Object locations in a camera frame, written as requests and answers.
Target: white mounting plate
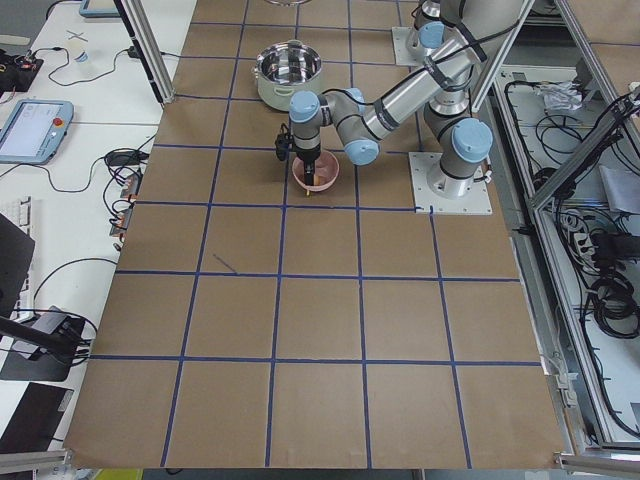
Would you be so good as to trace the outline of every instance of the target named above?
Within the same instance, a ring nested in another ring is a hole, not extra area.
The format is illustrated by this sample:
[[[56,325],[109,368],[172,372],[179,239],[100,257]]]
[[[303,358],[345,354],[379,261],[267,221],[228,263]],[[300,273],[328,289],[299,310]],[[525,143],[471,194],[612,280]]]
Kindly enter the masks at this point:
[[[427,171],[440,160],[440,156],[436,152],[409,153],[416,213],[429,213],[433,209],[433,213],[439,215],[491,215],[493,210],[485,182],[474,183],[469,193],[458,200],[443,198],[429,188]],[[483,176],[480,167],[475,176]]]
[[[411,33],[412,27],[392,27],[391,38],[393,38],[393,51],[396,54],[396,65],[405,67],[415,67],[422,65],[420,55],[413,56],[412,52],[407,50],[407,38]]]

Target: blue joint cap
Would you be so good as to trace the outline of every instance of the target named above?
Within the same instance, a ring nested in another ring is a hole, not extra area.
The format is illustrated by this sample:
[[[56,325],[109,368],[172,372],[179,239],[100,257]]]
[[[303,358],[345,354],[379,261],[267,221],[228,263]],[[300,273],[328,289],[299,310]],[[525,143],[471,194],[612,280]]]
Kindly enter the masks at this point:
[[[354,165],[369,165],[380,153],[380,146],[373,140],[354,140],[344,146],[344,151]]]
[[[351,95],[355,100],[360,103],[364,103],[364,95],[359,88],[347,88],[347,92],[349,92],[349,95]],[[364,115],[364,105],[358,105],[358,111],[360,112],[360,115]]]
[[[305,123],[311,120],[320,110],[318,96],[307,90],[297,92],[291,97],[289,118],[295,123]]]
[[[451,142],[462,160],[480,163],[489,155],[493,145],[493,133],[480,120],[465,118],[453,127]]]
[[[444,23],[429,22],[418,32],[420,44],[425,48],[439,48],[444,37]]]

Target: pot handle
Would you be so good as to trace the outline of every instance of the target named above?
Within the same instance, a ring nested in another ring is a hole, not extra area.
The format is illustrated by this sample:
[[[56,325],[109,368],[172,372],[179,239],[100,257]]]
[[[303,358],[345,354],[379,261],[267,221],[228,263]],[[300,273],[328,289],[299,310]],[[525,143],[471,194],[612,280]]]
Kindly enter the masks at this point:
[[[290,97],[294,91],[293,88],[273,87],[273,93],[281,97]]]

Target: white table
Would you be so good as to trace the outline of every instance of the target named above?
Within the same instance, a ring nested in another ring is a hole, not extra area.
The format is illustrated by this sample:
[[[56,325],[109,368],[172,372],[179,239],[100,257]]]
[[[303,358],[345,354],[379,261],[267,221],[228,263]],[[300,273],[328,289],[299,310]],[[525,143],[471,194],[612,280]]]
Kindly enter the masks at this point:
[[[144,0],[150,24],[162,51],[180,53],[195,8],[196,0]],[[78,3],[56,6],[33,48],[66,46],[69,34],[82,33],[89,40],[86,65],[73,63],[56,75],[62,82],[89,78],[109,70],[113,56],[131,45],[119,20],[86,20],[78,15]],[[64,52],[41,52],[45,65],[27,93],[0,105],[0,123],[8,118],[15,103],[22,98],[68,100],[74,104],[75,116],[58,153],[46,165],[54,184],[63,189],[77,189],[86,185],[93,161],[116,148],[137,148],[155,134],[162,115],[151,87],[138,60],[123,54],[116,72],[95,82],[72,87],[60,87],[47,74],[64,62]],[[166,57],[173,77],[177,59]],[[151,143],[143,150],[149,151]],[[0,165],[0,174],[11,165]],[[118,252],[109,236],[109,214],[102,201],[102,192],[110,176],[103,163],[94,169],[87,191],[75,194],[57,193],[51,189],[46,173],[34,168],[20,167],[0,179],[0,202],[25,195],[33,198],[36,237],[33,271],[34,285],[42,282],[56,267],[79,258],[101,257],[114,261]],[[107,197],[119,197],[115,182]],[[99,324],[106,302],[114,266],[106,262],[82,262],[56,273],[36,299],[36,308],[56,305],[64,310],[84,315]],[[92,336],[90,327],[84,337]],[[4,338],[0,348],[8,348],[11,339]],[[0,365],[6,353],[0,352]],[[71,370],[67,381],[54,385],[75,391],[56,438],[64,438],[69,428],[77,392],[84,377],[85,365]],[[4,432],[27,382],[0,381],[0,434]],[[60,447],[55,442],[51,449]]]

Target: keyboard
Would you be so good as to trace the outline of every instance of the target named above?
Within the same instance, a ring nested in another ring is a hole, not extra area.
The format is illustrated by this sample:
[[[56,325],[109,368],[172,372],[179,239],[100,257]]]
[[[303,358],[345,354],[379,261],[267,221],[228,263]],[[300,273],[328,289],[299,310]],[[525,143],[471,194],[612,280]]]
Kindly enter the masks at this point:
[[[33,237],[33,202],[31,197],[22,197],[11,201],[0,202],[0,213],[7,217],[14,225]],[[20,298],[16,302],[16,310],[33,309],[33,290],[31,285],[31,272],[27,275],[27,279],[22,285]],[[12,320],[26,320],[33,316],[32,312],[14,312],[11,315]]]

